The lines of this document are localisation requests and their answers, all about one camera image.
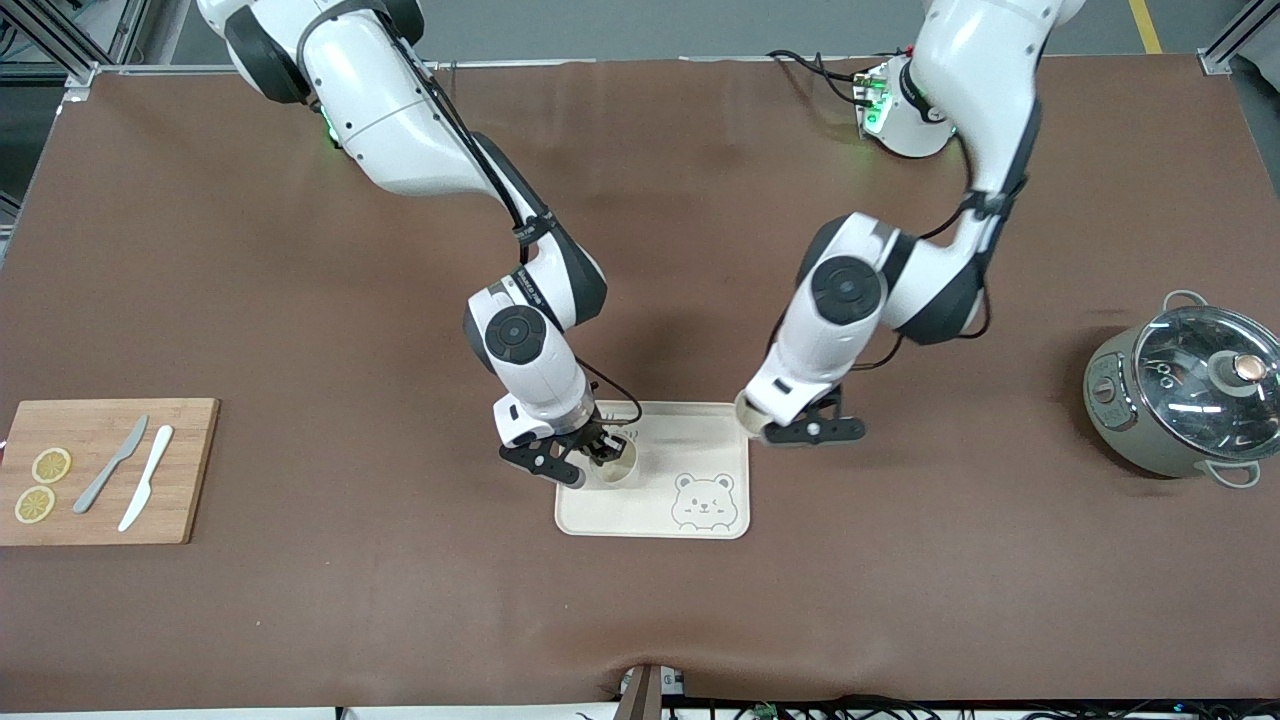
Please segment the white IKEA cup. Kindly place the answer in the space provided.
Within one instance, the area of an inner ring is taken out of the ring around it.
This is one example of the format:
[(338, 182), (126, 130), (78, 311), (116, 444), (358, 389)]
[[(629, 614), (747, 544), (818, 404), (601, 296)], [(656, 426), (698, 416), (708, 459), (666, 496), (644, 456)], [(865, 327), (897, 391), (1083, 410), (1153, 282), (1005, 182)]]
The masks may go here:
[(742, 432), (748, 434), (749, 439), (760, 442), (765, 446), (774, 443), (765, 432), (765, 428), (773, 421), (773, 418), (768, 413), (756, 407), (745, 389), (739, 392), (733, 406), (737, 423), (742, 428)]
[(618, 459), (604, 464), (589, 461), (586, 470), (590, 478), (596, 482), (617, 484), (630, 477), (635, 471), (636, 465), (637, 450), (634, 443), (627, 442), (623, 445)]

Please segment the cream bear print tray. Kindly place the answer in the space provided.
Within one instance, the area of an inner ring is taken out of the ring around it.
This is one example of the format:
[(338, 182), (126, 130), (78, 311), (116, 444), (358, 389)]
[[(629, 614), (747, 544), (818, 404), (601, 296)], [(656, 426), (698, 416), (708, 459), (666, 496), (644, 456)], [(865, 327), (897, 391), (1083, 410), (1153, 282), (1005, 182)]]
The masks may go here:
[(731, 404), (600, 400), (604, 419), (623, 419), (637, 450), (635, 471), (596, 482), (573, 454), (585, 483), (558, 488), (554, 519), (568, 536), (732, 541), (751, 521), (749, 438)]

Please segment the brown table mat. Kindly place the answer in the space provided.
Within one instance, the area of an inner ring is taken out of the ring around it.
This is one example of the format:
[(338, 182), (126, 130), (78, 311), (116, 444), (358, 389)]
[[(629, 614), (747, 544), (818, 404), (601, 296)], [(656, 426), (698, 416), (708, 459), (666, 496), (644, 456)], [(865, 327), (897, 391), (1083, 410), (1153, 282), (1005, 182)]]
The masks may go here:
[(1193, 56), (1052, 56), (980, 340), (852, 375), (855, 445), (751, 450), (735, 541), (576, 538), (502, 462), (461, 325), (517, 258), (238, 76), (61, 109), (0, 270), (23, 400), (221, 402), (188, 544), (0, 550), (0, 710), (593, 700), (644, 662), (742, 700), (1280, 697), (1280, 462), (1120, 464), (1111, 334), (1194, 290), (1280, 332), (1280, 200)]

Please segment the grey electric cooking pot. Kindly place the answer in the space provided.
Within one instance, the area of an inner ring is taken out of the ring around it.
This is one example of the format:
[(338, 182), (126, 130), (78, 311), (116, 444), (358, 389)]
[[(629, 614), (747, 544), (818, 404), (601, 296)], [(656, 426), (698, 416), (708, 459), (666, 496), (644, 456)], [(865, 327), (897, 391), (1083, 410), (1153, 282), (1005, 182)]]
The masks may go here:
[[(1212, 304), (1197, 292), (1175, 290), (1165, 295), (1156, 316), (1183, 305)], [(1114, 336), (1091, 356), (1082, 396), (1092, 425), (1110, 448), (1146, 471), (1174, 479), (1207, 477), (1229, 489), (1256, 487), (1262, 461), (1280, 452), (1245, 462), (1206, 456), (1161, 427), (1142, 400), (1137, 384), (1137, 340), (1156, 316)]]

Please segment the white plastic knife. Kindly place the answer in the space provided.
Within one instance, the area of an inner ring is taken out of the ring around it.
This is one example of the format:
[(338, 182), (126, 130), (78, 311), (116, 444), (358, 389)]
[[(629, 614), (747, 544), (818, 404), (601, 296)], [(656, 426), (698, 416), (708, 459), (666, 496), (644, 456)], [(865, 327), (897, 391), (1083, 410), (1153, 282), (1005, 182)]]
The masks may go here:
[(147, 461), (143, 466), (143, 471), (140, 477), (138, 484), (134, 488), (134, 493), (131, 498), (131, 502), (116, 527), (118, 532), (124, 533), (129, 530), (140, 518), (141, 512), (147, 506), (154, 492), (152, 488), (154, 475), (172, 442), (173, 436), (174, 436), (174, 427), (172, 425), (163, 425), (157, 429), (157, 433), (150, 447)]

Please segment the glass pot lid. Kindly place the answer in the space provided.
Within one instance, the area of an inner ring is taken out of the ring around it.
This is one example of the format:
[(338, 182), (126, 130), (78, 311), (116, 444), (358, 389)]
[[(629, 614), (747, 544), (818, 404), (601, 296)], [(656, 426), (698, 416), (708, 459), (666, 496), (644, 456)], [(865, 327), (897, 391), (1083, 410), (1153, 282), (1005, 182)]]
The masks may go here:
[(1139, 393), (1196, 451), (1226, 461), (1280, 452), (1280, 337), (1212, 305), (1172, 307), (1135, 342)]

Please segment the grey plastic knife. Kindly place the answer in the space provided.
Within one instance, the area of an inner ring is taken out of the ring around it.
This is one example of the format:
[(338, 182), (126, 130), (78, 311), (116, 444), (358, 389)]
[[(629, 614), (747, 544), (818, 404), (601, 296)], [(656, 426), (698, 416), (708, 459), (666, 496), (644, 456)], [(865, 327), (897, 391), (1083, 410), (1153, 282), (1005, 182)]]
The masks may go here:
[(72, 511), (77, 515), (86, 514), (92, 509), (99, 496), (101, 495), (105, 486), (110, 482), (114, 471), (129, 459), (134, 451), (138, 448), (145, 432), (148, 427), (148, 415), (142, 415), (136, 421), (131, 433), (125, 437), (124, 442), (116, 450), (116, 452), (108, 460), (102, 470), (95, 477), (93, 482), (79, 495), (77, 501), (73, 503)]

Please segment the bamboo cutting board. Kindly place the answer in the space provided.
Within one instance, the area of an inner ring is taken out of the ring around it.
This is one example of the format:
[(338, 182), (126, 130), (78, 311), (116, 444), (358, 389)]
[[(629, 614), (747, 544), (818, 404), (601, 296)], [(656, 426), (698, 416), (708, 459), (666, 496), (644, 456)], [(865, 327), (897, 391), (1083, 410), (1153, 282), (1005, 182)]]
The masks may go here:
[[(18, 404), (0, 457), (0, 547), (90, 544), (182, 544), (188, 541), (209, 464), (220, 402), (216, 398), (78, 398), (26, 400)], [(134, 451), (111, 475), (86, 514), (73, 503), (116, 452), (142, 415), (148, 427)], [(133, 527), (120, 533), (124, 515), (150, 447), (163, 425), (174, 427), (172, 442), (154, 475), (152, 496)], [(73, 468), (56, 483), (31, 477), (32, 461), (46, 448), (70, 452)], [(49, 486), (52, 512), (24, 525), (14, 516), (19, 495)]]

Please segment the grey metal bracket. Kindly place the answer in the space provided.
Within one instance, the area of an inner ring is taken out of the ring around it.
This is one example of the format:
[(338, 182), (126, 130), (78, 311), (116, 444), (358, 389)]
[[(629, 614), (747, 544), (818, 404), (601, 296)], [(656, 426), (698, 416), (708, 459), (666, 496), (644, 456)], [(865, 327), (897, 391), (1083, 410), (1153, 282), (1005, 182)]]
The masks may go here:
[(631, 667), (620, 683), (620, 700), (612, 720), (685, 720), (681, 705), (686, 696), (684, 670), (644, 664)]

